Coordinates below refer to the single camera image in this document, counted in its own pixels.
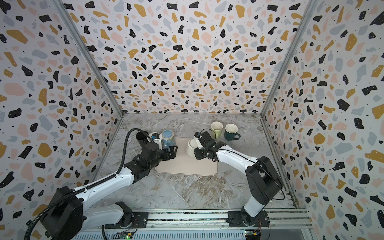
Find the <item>grey mug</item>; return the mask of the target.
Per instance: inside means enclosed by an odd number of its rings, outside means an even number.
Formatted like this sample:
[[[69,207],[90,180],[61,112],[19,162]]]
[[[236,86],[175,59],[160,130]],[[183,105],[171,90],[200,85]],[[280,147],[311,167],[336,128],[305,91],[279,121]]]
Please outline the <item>grey mug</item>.
[[[159,140],[160,139],[160,134],[156,133],[156,132],[150,133],[149,136],[151,137],[152,140]]]

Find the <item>left circuit board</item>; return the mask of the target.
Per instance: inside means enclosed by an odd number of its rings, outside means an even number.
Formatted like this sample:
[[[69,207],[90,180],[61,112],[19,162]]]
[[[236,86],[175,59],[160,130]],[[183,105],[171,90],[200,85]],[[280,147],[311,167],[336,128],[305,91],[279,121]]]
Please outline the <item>left circuit board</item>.
[[[118,232],[113,236],[113,240],[132,240],[133,232]]]

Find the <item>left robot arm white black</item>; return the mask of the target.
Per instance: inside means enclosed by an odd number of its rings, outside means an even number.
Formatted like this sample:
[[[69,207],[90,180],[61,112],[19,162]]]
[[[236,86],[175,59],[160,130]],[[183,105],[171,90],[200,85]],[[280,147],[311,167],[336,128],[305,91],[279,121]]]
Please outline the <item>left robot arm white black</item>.
[[[132,210],[122,202],[93,211],[90,207],[113,192],[148,176],[160,162],[175,159],[177,151],[178,146],[160,149],[157,143],[146,143],[142,152],[124,164],[119,173],[110,174],[82,188],[58,189],[41,223],[54,240],[71,240],[81,231],[101,225],[129,225],[133,217]]]

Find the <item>white cream mug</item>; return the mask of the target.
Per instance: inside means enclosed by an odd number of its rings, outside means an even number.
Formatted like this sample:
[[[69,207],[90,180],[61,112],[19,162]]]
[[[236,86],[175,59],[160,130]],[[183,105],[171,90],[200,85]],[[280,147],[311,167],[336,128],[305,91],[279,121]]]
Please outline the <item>white cream mug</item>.
[[[198,148],[198,144],[195,139],[191,139],[188,141],[186,153],[189,157],[194,158],[195,157],[195,152],[194,150]]]

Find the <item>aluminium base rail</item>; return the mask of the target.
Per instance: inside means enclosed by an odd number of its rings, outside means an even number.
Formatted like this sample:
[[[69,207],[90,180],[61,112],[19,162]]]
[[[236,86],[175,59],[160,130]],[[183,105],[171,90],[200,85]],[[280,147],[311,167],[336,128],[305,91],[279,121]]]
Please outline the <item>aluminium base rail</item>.
[[[235,209],[136,210],[129,225],[101,225],[78,233],[72,240],[113,240],[118,232],[133,232],[133,240],[245,240],[245,231],[261,230],[261,240],[315,240],[303,209],[265,209],[252,227],[231,224]]]

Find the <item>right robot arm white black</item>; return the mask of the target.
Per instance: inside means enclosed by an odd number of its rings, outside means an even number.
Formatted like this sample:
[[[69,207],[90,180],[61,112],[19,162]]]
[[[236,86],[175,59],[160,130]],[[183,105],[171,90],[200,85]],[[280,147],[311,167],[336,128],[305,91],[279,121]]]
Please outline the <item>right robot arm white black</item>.
[[[230,218],[229,222],[248,227],[258,225],[260,212],[283,190],[282,180],[270,159],[250,157],[235,151],[223,142],[216,142],[208,132],[196,132],[194,139],[198,145],[194,149],[198,161],[207,158],[225,163],[247,178],[251,197],[241,208],[240,215]]]

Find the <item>right circuit board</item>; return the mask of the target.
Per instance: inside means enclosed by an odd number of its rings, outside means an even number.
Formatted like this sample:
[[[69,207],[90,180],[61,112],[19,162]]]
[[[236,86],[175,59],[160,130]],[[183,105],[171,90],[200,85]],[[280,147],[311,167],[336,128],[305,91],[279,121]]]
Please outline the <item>right circuit board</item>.
[[[261,239],[261,230],[250,230],[245,231],[246,240],[260,240]]]

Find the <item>light green mug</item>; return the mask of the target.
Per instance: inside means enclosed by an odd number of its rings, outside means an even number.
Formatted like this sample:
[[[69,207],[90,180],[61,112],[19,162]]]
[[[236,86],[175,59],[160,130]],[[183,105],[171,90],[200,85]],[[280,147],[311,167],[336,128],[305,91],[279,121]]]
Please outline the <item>light green mug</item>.
[[[224,126],[221,122],[215,121],[211,123],[211,130],[215,133],[216,139],[218,139],[221,136],[223,128]]]

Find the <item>blue butterfly mug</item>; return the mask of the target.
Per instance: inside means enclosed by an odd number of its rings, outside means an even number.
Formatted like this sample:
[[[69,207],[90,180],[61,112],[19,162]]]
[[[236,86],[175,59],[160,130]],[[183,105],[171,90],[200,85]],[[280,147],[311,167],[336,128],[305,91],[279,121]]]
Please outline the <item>blue butterfly mug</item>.
[[[163,137],[163,148],[169,149],[170,146],[175,146],[175,134],[172,130],[164,130],[162,132]]]

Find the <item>black mug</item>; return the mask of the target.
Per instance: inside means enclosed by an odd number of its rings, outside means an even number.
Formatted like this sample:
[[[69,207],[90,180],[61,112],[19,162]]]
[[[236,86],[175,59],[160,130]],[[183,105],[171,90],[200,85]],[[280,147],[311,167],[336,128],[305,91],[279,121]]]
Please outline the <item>black mug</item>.
[[[147,131],[138,132],[136,134],[136,140],[138,141],[141,148],[143,148],[147,143],[150,142],[147,135],[148,135]]]

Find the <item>circuit board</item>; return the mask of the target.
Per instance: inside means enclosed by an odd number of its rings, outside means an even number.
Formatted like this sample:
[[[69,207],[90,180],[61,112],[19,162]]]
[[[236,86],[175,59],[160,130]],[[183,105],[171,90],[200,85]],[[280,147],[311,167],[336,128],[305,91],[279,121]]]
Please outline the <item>circuit board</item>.
[[[245,231],[246,240],[260,240],[261,239],[261,230],[250,230]]]
[[[113,240],[132,240],[133,232],[118,232],[113,236]]]

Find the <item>beige plastic tray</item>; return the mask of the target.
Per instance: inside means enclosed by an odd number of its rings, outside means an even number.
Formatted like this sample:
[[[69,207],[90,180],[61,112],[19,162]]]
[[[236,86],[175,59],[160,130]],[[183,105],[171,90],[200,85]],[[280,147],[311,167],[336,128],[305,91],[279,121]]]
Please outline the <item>beige plastic tray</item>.
[[[186,149],[188,138],[175,138],[178,146],[177,156],[169,161],[162,161],[155,168],[158,173],[179,174],[179,175],[198,175],[215,176],[217,174],[217,163],[207,158],[198,161],[196,157],[191,158],[187,155]]]

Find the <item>dark green faceted mug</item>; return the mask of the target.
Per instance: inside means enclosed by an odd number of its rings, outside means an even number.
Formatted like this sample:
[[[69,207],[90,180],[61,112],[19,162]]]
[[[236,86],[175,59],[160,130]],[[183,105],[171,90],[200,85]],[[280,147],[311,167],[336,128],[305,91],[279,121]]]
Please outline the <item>dark green faceted mug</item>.
[[[227,124],[225,127],[225,139],[227,141],[239,140],[241,135],[238,132],[238,127],[235,124]]]

